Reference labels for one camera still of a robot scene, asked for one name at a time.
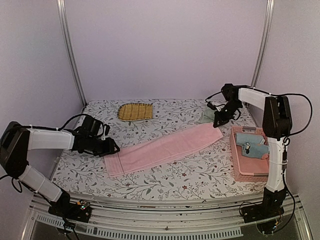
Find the pink towel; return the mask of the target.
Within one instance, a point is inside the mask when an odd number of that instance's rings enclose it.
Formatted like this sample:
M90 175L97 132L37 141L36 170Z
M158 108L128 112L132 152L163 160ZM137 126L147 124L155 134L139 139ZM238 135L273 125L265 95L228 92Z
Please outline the pink towel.
M109 177L146 170L195 154L223 137L211 122L175 132L160 138L122 148L104 157Z

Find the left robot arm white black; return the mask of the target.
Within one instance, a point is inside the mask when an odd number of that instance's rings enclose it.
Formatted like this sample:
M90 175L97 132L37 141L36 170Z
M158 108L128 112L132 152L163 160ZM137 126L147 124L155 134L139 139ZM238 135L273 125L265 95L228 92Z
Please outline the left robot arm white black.
M12 121L0 139L0 165L6 174L41 195L63 217L70 217L75 211L70 195L32 167L28 153L68 150L105 157L120 151L116 142L108 137L109 125L88 114L82 113L81 117L82 124L76 129L68 129L66 124L53 128Z

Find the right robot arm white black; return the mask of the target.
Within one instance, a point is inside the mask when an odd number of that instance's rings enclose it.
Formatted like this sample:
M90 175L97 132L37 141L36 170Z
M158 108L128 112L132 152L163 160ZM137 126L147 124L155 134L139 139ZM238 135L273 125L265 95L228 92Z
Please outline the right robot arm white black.
M262 218L269 218L282 205L287 194L286 144L292 129L289 100L284 95L272 95L247 85L231 83L226 83L220 92L226 104L214 113L215 128L233 119L235 112L243 107L243 103L263 110L262 129L269 144L269 174L258 213Z

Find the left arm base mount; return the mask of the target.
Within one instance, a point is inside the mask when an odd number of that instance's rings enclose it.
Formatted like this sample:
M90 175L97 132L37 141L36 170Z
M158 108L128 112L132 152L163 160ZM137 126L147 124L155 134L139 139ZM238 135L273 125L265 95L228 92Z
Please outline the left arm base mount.
M57 202L50 202L48 213L67 220L88 223L91 217L91 203L85 200L70 202L69 198L61 198Z

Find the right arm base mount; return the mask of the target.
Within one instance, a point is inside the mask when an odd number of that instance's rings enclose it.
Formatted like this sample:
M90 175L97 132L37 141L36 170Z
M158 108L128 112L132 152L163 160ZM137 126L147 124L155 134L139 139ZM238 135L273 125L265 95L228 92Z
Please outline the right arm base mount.
M264 208L263 204L252 204L241 206L239 213L242 216L245 223L256 222L274 217L280 217L284 214L282 206L276 207L275 209Z

